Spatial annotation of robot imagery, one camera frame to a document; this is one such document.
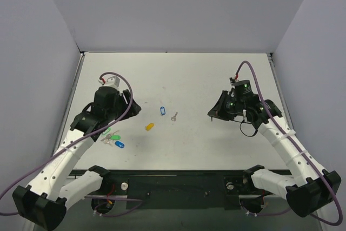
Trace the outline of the yellow key tag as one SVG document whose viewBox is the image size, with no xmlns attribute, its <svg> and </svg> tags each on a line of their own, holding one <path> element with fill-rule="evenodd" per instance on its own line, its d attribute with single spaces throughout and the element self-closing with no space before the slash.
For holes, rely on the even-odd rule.
<svg viewBox="0 0 346 231">
<path fill-rule="evenodd" d="M 155 126 L 154 123 L 149 123 L 147 126 L 145 126 L 146 131 L 150 131 Z"/>
</svg>

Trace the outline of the blue outlined key tag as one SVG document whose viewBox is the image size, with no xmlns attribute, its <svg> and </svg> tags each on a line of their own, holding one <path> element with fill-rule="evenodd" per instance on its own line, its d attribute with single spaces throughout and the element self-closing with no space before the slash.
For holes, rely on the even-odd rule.
<svg viewBox="0 0 346 231">
<path fill-rule="evenodd" d="M 166 114 L 166 111 L 165 111 L 165 107 L 164 106 L 161 106 L 160 107 L 160 114 L 161 116 L 164 116 Z"/>
</svg>

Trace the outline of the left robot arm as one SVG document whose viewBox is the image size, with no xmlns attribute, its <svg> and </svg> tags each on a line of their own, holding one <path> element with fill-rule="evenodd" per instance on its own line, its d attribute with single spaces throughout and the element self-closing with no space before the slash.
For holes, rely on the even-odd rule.
<svg viewBox="0 0 346 231">
<path fill-rule="evenodd" d="M 88 194 L 107 193 L 111 180 L 108 171 L 96 167 L 80 178 L 65 181 L 82 155 L 112 124 L 136 116 L 141 108 L 133 101 L 132 89 L 120 93 L 115 87 L 100 87 L 70 126 L 65 139 L 51 160 L 40 166 L 39 174 L 25 187 L 17 186 L 12 197 L 20 216 L 54 230 L 64 219 L 67 210 Z"/>
</svg>

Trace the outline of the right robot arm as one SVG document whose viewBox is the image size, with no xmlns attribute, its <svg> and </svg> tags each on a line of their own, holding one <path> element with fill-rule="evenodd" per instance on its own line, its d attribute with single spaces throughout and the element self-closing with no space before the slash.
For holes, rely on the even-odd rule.
<svg viewBox="0 0 346 231">
<path fill-rule="evenodd" d="M 281 111 L 271 100 L 262 101 L 252 91 L 250 81 L 231 79 L 231 90 L 222 91 L 208 116 L 253 126 L 255 133 L 263 135 L 288 167 L 292 177 L 276 174 L 264 166 L 253 166 L 244 171 L 242 188 L 253 193 L 265 190 L 285 199 L 300 217 L 306 217 L 333 201 L 341 184 L 336 171 L 327 171 L 305 149 L 290 129 Z"/>
</svg>

